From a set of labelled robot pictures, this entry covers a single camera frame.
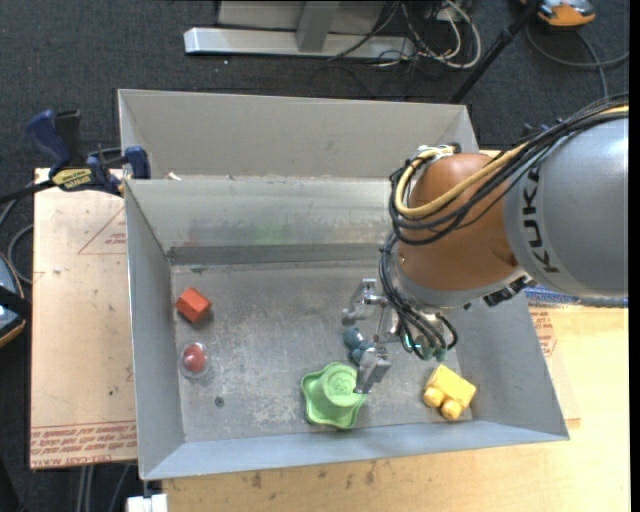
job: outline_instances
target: yellow toy block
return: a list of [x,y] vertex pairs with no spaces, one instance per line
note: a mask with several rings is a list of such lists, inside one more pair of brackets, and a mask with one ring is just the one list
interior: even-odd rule
[[441,364],[429,377],[422,399],[428,407],[440,409],[448,420],[457,420],[469,406],[475,392],[473,384]]

